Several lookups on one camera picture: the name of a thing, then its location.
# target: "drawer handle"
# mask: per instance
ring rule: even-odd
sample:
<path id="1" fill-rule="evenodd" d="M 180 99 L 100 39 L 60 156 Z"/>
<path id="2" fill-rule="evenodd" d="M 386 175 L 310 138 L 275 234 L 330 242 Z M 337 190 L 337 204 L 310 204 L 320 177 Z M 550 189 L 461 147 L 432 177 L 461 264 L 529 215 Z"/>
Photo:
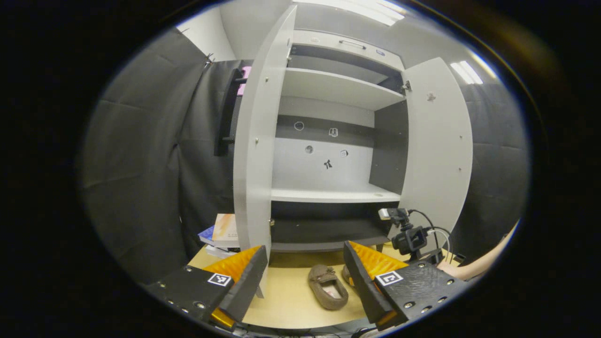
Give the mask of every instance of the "drawer handle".
<path id="1" fill-rule="evenodd" d="M 346 42 L 346 43 L 352 43 L 353 45 L 357 45 L 357 46 L 361 46 L 362 49 L 367 49 L 367 47 L 365 47 L 364 45 L 357 43 L 357 42 L 352 42 L 352 41 L 347 41 L 347 40 L 340 40 L 338 41 L 340 43 Z"/>

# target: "shoe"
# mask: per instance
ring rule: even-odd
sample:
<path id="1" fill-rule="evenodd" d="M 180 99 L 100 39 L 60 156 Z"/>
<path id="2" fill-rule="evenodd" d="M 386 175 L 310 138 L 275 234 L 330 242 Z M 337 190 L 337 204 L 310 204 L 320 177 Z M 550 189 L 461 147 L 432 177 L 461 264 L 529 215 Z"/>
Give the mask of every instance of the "shoe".
<path id="1" fill-rule="evenodd" d="M 338 310 L 349 301 L 349 293 L 331 266 L 313 266 L 309 272 L 309 286 L 319 303 L 328 310 Z"/>
<path id="2" fill-rule="evenodd" d="M 342 278 L 348 285 L 355 286 L 353 284 L 353 279 L 350 277 L 349 269 L 346 267 L 346 265 L 342 268 Z"/>

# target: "table surface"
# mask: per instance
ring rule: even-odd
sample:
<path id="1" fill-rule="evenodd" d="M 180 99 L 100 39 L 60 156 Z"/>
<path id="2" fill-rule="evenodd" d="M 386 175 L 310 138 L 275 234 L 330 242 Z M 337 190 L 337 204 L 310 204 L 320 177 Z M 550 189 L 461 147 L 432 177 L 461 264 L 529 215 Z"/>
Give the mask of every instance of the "table surface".
<path id="1" fill-rule="evenodd" d="M 382 253 L 398 260 L 409 259 L 409 255 L 400 255 L 390 243 L 384 245 Z M 221 258 L 209 255 L 203 247 L 189 265 L 201 269 L 220 260 Z M 342 309 L 324 309 L 309 287 L 309 271 L 317 264 L 332 266 L 336 276 L 348 290 L 349 302 Z M 355 288 L 342 278 L 343 267 L 342 251 L 271 253 L 264 298 L 253 298 L 242 322 L 262 327 L 304 329 L 337 325 L 366 317 Z"/>

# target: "cabinet door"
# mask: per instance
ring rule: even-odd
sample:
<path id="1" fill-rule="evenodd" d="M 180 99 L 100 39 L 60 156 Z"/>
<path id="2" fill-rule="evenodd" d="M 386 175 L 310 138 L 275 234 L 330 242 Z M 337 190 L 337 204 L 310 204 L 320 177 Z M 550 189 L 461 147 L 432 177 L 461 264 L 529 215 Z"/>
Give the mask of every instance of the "cabinet door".
<path id="1" fill-rule="evenodd" d="M 401 74 L 410 82 L 411 91 L 405 91 L 409 147 L 400 207 L 422 211 L 434 226 L 450 232 L 463 208 L 472 173 L 468 107 L 441 58 Z M 419 215 L 414 218 L 416 226 L 428 224 Z"/>
<path id="2" fill-rule="evenodd" d="M 234 144 L 234 211 L 240 249 L 265 245 L 268 258 L 275 127 L 295 16 L 296 6 L 292 5 L 257 52 L 240 103 Z M 259 297 L 263 297 L 266 277 L 267 270 L 257 291 Z"/>

